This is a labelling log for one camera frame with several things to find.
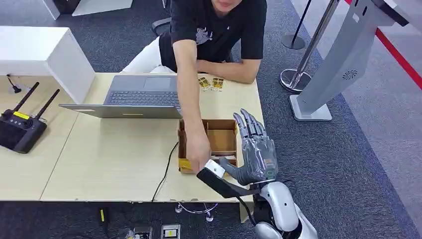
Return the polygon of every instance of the robotic finger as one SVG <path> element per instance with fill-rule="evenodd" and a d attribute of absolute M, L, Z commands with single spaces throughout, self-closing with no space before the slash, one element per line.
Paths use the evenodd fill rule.
<path fill-rule="evenodd" d="M 261 130 L 262 132 L 262 136 L 266 137 L 267 136 L 267 131 L 265 130 L 264 126 L 261 124 L 261 122 L 257 121 L 258 124 L 258 128 Z"/>
<path fill-rule="evenodd" d="M 243 123 L 242 117 L 236 112 L 233 113 L 233 117 L 237 125 L 239 126 L 240 136 L 242 138 L 249 138 L 249 132 L 245 124 Z"/>
<path fill-rule="evenodd" d="M 256 134 L 258 136 L 261 136 L 263 134 L 261 126 L 258 124 L 258 121 L 255 119 L 253 115 L 250 115 L 250 116 L 251 116 L 251 124 L 253 124 L 253 126 L 255 127 Z"/>
<path fill-rule="evenodd" d="M 246 111 L 245 109 L 240 109 L 240 112 L 242 113 L 243 117 L 245 118 L 246 126 L 249 131 L 249 137 L 253 137 L 256 135 L 256 129 L 255 124 L 252 122 L 252 115 Z"/>

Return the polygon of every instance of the man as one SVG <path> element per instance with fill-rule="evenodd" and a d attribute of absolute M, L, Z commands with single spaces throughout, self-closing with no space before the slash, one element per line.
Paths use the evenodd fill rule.
<path fill-rule="evenodd" d="M 197 72 L 251 84 L 263 55 L 265 0 L 171 0 L 170 31 L 146 46 L 124 72 L 177 72 L 187 158 L 198 172 L 210 158 L 199 108 Z M 240 63 L 223 63 L 241 40 Z"/>

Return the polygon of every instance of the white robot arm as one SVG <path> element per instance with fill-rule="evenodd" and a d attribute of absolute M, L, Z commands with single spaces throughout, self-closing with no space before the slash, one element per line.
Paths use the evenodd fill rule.
<path fill-rule="evenodd" d="M 240 115 L 233 116 L 242 137 L 244 165 L 234 167 L 225 158 L 219 164 L 209 160 L 197 177 L 223 197 L 236 197 L 244 206 L 240 196 L 253 195 L 254 217 L 249 217 L 259 239 L 317 239 L 317 231 L 294 203 L 289 188 L 275 180 L 278 163 L 273 140 L 254 116 L 240 111 L 245 123 Z M 225 172 L 250 189 L 225 181 Z"/>

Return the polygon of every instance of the antenna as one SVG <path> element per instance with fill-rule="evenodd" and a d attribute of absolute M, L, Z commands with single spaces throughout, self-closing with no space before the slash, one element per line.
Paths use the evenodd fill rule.
<path fill-rule="evenodd" d="M 34 92 L 35 89 L 37 89 L 38 85 L 39 85 L 39 82 L 35 83 L 35 85 L 28 91 L 28 93 L 26 93 L 26 95 L 19 102 L 19 104 L 17 104 L 17 106 L 13 109 L 13 111 L 18 111 L 22 107 L 23 103 L 25 103 L 25 101 L 28 100 L 28 98 L 32 95 L 32 92 Z"/>
<path fill-rule="evenodd" d="M 50 97 L 50 99 L 45 103 L 45 105 L 41 108 L 40 112 L 38 112 L 37 116 L 35 117 L 36 120 L 39 120 L 41 115 L 44 113 L 44 111 L 47 109 L 47 107 L 51 104 L 51 102 L 54 100 L 54 98 L 57 96 L 57 94 L 60 92 L 59 89 L 54 92 L 54 94 Z"/>

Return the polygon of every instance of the cardboard box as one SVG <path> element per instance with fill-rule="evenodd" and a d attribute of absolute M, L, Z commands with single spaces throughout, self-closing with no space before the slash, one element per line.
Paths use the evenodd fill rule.
<path fill-rule="evenodd" d="M 237 166 L 236 121 L 233 119 L 203 119 L 202 122 L 210 140 L 211 155 L 230 156 L 229 162 Z M 186 132 L 183 120 L 179 122 L 179 171 L 193 173 L 191 164 L 186 157 Z"/>

